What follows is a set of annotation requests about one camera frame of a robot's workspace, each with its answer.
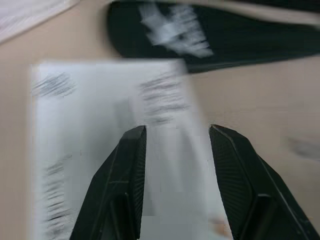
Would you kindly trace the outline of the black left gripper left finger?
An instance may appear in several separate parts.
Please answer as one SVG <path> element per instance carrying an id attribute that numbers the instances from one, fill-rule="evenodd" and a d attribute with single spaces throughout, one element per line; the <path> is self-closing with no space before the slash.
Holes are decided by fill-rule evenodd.
<path id="1" fill-rule="evenodd" d="M 138 240 L 141 235 L 147 129 L 126 131 L 91 179 L 70 239 Z"/>

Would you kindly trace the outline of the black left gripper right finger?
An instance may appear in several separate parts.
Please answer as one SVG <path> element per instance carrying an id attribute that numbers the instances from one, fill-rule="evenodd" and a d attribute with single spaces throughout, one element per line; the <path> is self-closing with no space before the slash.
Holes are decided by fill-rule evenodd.
<path id="1" fill-rule="evenodd" d="M 217 183 L 235 240 L 318 240 L 281 176 L 237 131 L 213 124 L 209 137 Z"/>

